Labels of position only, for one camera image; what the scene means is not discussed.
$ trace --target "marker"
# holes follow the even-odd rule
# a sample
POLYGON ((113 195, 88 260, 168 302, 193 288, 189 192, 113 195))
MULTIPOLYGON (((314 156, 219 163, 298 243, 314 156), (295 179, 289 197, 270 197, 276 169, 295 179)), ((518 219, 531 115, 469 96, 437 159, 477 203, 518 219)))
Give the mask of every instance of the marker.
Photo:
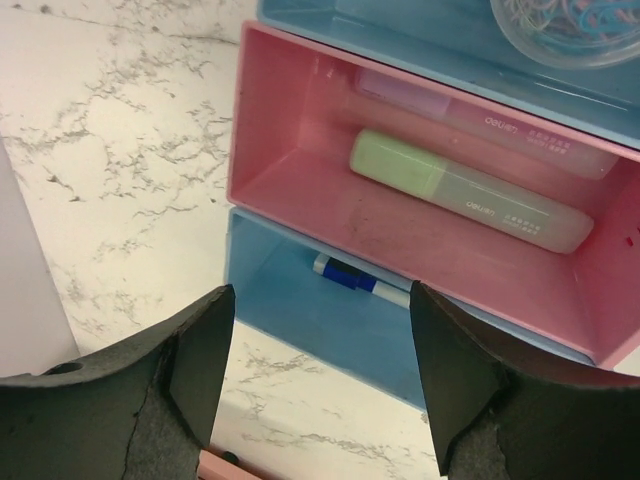
POLYGON ((324 278, 333 280, 340 285, 355 290, 357 288, 373 293, 376 297, 384 298, 403 308, 409 308, 409 293, 387 283, 381 282, 368 273, 358 270, 351 265, 331 258, 324 253, 319 254, 313 262, 313 271, 324 278))

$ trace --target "blue plastic box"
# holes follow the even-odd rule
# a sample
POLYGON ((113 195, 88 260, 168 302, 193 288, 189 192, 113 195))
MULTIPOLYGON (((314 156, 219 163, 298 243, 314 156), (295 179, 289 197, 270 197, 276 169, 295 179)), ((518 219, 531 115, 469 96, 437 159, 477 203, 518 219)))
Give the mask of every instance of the blue plastic box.
MULTIPOLYGON (((411 281, 240 208, 231 210, 226 281, 241 322, 424 408, 409 310, 313 271, 318 253, 408 291, 411 281)), ((465 310, 512 335, 575 361, 565 346, 469 305, 465 310)))
POLYGON ((640 149, 640 59, 564 71, 530 60, 489 0, 262 0, 267 25, 640 149))

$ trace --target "pink plastic box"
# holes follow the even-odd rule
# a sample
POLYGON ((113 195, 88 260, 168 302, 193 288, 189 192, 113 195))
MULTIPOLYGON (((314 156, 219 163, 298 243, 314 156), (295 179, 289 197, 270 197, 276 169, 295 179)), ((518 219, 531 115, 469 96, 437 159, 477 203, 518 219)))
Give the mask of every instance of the pink plastic box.
POLYGON ((245 25, 238 78, 233 203, 563 343, 604 368, 640 374, 640 350, 632 354, 640 346, 640 152, 255 22, 245 25), (450 98, 457 109, 468 105, 549 132, 545 142, 558 138, 563 148, 575 143, 621 158, 603 178, 585 178, 576 174, 580 168, 572 173, 464 125, 363 94, 363 71, 450 98), (579 209, 595 228, 573 254, 551 253, 359 176, 349 158, 363 128, 579 209))

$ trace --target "white marble surface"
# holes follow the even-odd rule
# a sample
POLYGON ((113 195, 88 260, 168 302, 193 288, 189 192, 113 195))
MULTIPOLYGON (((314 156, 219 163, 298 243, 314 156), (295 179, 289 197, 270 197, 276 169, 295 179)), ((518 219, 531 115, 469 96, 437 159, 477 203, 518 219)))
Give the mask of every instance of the white marble surface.
MULTIPOLYGON (((203 0, 200 24, 180 0, 16 1, 0 0, 0 132, 87 353, 222 282, 226 40, 248 7, 203 0), (194 38, 216 24, 224 41, 194 38)), ((283 478, 431 480, 424 418, 236 324, 214 442, 283 478)))

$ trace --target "deli logo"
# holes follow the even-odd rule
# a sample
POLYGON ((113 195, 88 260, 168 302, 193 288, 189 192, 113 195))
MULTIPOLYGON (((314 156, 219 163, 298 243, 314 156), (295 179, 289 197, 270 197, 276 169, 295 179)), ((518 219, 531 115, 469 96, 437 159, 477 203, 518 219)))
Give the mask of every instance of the deli logo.
POLYGON ((509 133, 518 132, 518 127, 516 127, 515 125, 511 125, 510 123, 507 123, 504 120, 497 120, 495 118, 487 117, 484 119, 484 123, 494 128, 499 128, 500 130, 504 130, 505 132, 509 132, 509 133))
POLYGON ((495 210, 491 210, 489 207, 483 207, 482 205, 475 202, 467 202, 467 207, 469 207, 471 210, 476 210, 480 213, 484 213, 485 215, 489 215, 490 217, 493 217, 496 214, 495 210))

